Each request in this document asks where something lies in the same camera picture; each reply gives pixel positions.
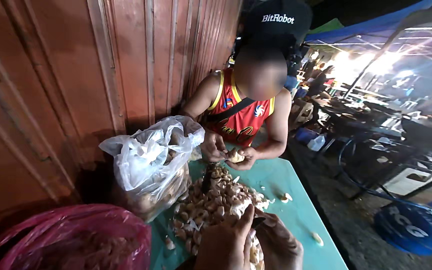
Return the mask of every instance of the turquoise table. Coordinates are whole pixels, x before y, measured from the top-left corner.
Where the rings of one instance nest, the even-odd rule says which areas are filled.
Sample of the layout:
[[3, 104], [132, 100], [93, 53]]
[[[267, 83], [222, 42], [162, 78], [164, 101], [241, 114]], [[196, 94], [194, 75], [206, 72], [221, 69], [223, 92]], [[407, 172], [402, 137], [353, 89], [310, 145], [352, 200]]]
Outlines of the turquoise table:
[[[204, 169], [205, 165], [200, 160], [189, 163], [189, 173], [193, 181], [203, 176]], [[303, 270], [348, 269], [289, 161], [281, 158], [257, 160], [250, 170], [228, 169], [233, 177], [239, 175], [240, 182], [263, 193], [266, 198], [276, 198], [275, 203], [270, 204], [265, 212], [277, 214], [302, 243]], [[293, 201], [286, 204], [281, 202], [278, 199], [281, 193], [289, 193]], [[189, 257], [183, 241], [171, 231], [169, 220], [172, 218], [173, 208], [170, 208], [151, 222], [151, 270], [174, 270]], [[311, 232], [321, 236], [324, 246], [316, 243]], [[166, 235], [175, 243], [175, 249], [166, 249]]]

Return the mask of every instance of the man's arm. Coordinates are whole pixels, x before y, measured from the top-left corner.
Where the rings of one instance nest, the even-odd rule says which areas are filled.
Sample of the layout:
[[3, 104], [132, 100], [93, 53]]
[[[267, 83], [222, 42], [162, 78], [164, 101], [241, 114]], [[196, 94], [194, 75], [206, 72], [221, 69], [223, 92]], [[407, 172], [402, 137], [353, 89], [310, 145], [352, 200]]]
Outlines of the man's arm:
[[266, 118], [268, 140], [256, 147], [257, 159], [274, 159], [283, 154], [288, 141], [288, 117], [291, 111], [291, 93], [281, 90], [274, 99], [274, 111]]
[[[196, 92], [189, 98], [188, 102], [181, 109], [180, 114], [196, 120], [200, 114], [211, 107], [216, 99], [221, 83], [221, 74], [214, 72], [208, 75], [198, 85]], [[204, 128], [204, 141], [201, 143], [201, 152], [210, 162], [219, 162], [225, 159], [223, 153], [227, 153], [223, 137], [207, 128]]]
[[189, 98], [181, 109], [181, 115], [187, 115], [195, 119], [200, 114], [204, 113], [216, 99], [219, 91], [220, 73], [213, 72], [209, 74], [198, 85], [196, 92]]
[[244, 160], [232, 163], [226, 160], [226, 164], [235, 170], [249, 170], [256, 160], [274, 159], [284, 152], [288, 140], [288, 117], [291, 111], [291, 93], [282, 89], [274, 99], [274, 111], [266, 118], [268, 140], [260, 146], [243, 147], [237, 152], [244, 156]]

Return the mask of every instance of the red basketball jersey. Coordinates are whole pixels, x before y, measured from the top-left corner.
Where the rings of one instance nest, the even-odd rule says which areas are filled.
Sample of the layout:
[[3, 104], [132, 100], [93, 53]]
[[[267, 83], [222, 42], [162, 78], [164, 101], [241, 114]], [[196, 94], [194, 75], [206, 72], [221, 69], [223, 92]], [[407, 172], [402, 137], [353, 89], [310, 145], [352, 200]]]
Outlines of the red basketball jersey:
[[[213, 104], [208, 108], [209, 114], [222, 113], [241, 102], [234, 83], [233, 70], [231, 68], [222, 70], [220, 76], [219, 91]], [[209, 124], [208, 128], [220, 134], [225, 141], [241, 146], [250, 146], [254, 135], [266, 118], [273, 113], [274, 104], [274, 97], [270, 100], [255, 101], [237, 114], [219, 123]]]

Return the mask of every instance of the blue barrel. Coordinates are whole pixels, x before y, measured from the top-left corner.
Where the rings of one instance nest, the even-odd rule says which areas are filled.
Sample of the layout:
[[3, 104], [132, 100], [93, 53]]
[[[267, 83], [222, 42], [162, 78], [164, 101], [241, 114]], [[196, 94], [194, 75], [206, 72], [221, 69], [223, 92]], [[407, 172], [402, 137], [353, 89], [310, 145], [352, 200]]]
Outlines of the blue barrel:
[[374, 216], [374, 228], [382, 239], [400, 250], [432, 254], [432, 215], [422, 208], [393, 202]]

